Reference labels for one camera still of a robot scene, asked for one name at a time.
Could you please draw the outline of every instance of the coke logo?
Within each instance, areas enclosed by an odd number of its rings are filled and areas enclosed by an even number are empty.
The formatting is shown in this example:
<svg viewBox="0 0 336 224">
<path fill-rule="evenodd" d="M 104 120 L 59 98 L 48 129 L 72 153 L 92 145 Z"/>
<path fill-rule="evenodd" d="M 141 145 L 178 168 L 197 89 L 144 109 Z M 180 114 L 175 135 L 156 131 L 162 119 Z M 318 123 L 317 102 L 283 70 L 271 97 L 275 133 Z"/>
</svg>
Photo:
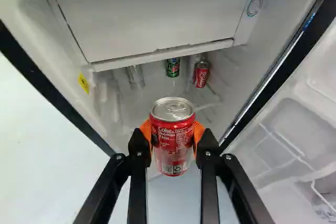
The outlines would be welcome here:
<svg viewBox="0 0 336 224">
<path fill-rule="evenodd" d="M 173 130 L 167 129 L 167 128 L 164 128 L 164 127 L 160 127 L 160 126 L 159 126 L 159 131 L 165 132 L 165 133 L 174 133 Z"/>
<path fill-rule="evenodd" d="M 207 76 L 207 72 L 200 72 L 199 73 L 199 75 L 198 75 L 198 78 L 199 78 L 198 85 L 199 86 L 203 86 L 205 84 L 206 76 Z"/>
</svg>

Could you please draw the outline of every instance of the white floor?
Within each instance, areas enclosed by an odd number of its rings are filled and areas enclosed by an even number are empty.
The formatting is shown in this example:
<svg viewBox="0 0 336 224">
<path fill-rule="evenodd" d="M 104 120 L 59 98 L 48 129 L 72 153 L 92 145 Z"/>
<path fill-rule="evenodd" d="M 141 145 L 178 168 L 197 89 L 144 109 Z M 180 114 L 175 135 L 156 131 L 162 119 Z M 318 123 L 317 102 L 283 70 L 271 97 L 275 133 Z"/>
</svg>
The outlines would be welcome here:
<svg viewBox="0 0 336 224">
<path fill-rule="evenodd" d="M 109 157 L 0 54 L 0 223 L 72 223 Z"/>
</svg>

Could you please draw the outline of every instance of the coke can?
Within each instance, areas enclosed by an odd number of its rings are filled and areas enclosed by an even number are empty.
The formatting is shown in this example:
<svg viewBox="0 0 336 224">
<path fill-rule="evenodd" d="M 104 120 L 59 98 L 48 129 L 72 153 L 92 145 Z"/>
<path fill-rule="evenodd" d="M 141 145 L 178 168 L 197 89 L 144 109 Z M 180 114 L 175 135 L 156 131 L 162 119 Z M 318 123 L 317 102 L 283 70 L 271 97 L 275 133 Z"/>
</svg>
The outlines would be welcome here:
<svg viewBox="0 0 336 224">
<path fill-rule="evenodd" d="M 205 87 L 209 77 L 209 62 L 200 61 L 196 64 L 195 70 L 195 86 L 198 89 Z"/>
<path fill-rule="evenodd" d="M 157 169 L 167 176 L 184 174 L 193 152 L 194 106 L 184 98 L 161 98 L 154 102 L 149 117 Z"/>
</svg>

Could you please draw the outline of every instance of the fridge door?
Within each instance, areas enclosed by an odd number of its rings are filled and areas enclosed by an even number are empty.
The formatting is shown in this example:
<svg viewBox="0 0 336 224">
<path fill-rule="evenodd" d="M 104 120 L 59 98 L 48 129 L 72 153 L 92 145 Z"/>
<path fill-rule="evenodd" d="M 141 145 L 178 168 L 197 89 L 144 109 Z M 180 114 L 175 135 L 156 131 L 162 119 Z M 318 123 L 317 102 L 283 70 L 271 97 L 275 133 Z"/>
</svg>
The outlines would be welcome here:
<svg viewBox="0 0 336 224">
<path fill-rule="evenodd" d="M 327 27 L 335 10 L 328 13 L 322 21 L 317 12 L 320 23 L 311 26 Z M 225 150 L 238 157 L 276 223 L 335 220 L 335 51 L 336 19 Z"/>
</svg>

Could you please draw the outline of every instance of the pull tab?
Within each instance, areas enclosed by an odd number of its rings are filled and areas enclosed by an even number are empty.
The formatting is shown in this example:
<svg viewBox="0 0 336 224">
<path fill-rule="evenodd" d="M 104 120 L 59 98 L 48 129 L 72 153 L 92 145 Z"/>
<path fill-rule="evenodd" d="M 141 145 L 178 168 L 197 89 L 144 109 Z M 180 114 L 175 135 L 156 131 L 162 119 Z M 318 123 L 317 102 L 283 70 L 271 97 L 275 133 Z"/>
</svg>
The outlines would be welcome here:
<svg viewBox="0 0 336 224">
<path fill-rule="evenodd" d="M 168 104 L 165 107 L 168 111 L 171 112 L 183 111 L 186 109 L 186 107 L 182 103 Z"/>
</svg>

